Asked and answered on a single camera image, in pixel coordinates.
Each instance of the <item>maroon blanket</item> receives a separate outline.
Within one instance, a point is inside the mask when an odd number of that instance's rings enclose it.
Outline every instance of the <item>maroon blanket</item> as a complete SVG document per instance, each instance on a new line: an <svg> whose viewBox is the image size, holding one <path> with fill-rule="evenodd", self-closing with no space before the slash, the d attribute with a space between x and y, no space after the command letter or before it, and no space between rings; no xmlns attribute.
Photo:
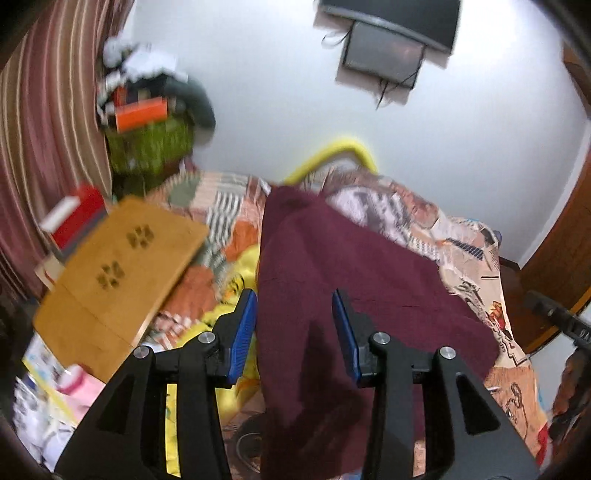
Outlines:
<svg viewBox="0 0 591 480"><path fill-rule="evenodd" d="M267 405L263 479L326 480L361 468L373 391L346 375L332 320L342 288L377 329L406 345L454 347L484 379L492 331L441 283L437 265L355 225L322 198L274 189L263 218L256 324ZM422 402L415 402L421 425Z"/></svg>

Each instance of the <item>pink curtain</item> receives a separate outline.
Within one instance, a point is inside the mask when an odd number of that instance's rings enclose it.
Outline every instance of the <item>pink curtain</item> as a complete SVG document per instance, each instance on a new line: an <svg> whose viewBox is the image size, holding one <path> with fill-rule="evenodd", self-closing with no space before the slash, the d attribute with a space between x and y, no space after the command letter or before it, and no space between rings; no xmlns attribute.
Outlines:
<svg viewBox="0 0 591 480"><path fill-rule="evenodd" d="M95 118L97 59L134 0L56 0L0 73L0 285L42 293L47 243L38 222L82 182L111 193Z"/></svg>

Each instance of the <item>wooden door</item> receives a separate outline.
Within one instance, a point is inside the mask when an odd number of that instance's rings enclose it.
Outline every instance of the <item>wooden door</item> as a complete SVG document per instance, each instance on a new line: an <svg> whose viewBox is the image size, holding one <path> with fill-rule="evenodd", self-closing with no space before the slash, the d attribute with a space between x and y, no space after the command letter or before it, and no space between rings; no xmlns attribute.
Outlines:
<svg viewBox="0 0 591 480"><path fill-rule="evenodd" d="M591 287L591 152L558 221L521 271L537 290L572 309Z"/></svg>

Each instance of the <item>bed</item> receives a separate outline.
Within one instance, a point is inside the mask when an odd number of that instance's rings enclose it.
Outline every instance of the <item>bed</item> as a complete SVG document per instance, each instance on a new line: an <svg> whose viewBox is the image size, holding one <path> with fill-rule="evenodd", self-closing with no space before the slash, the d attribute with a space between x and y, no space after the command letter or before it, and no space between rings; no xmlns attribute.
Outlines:
<svg viewBox="0 0 591 480"><path fill-rule="evenodd" d="M354 161L343 160L353 153ZM343 215L436 262L441 281L487 325L499 357L485 386L506 412L541 464L548 444L547 419L538 400L535 372L514 341L499 275L499 238L477 220L447 216L435 204L395 180L376 174L371 156L354 141L339 141L311 159L286 183L323 196ZM185 172L148 195L146 201L202 222L209 237L155 317L144 344L155 351L184 345L210 330L233 310L244 288L256 290L256 267L265 199L262 179L232 173ZM384 199L394 199L405 221L385 228L391 214ZM259 478L261 419L255 339L243 377L230 391L218 391L223 436L235 479ZM179 475L176 449L176 390L169 387L167 470ZM415 474L424 471L425 451L415 444Z"/></svg>

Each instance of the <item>white wall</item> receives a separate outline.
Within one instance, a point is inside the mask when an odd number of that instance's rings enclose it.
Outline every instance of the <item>white wall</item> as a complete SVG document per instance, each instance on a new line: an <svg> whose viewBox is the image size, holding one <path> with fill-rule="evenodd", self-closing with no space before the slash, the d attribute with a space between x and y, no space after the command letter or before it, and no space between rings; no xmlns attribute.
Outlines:
<svg viewBox="0 0 591 480"><path fill-rule="evenodd" d="M382 173L499 229L501 254L519 261L575 165L587 120L560 36L530 0L462 0L447 67L427 60L405 105L378 111L375 79L341 69L335 81L342 48L321 45L331 20L312 0L136 2L135 39L176 54L210 95L204 168L281 180L353 136Z"/></svg>

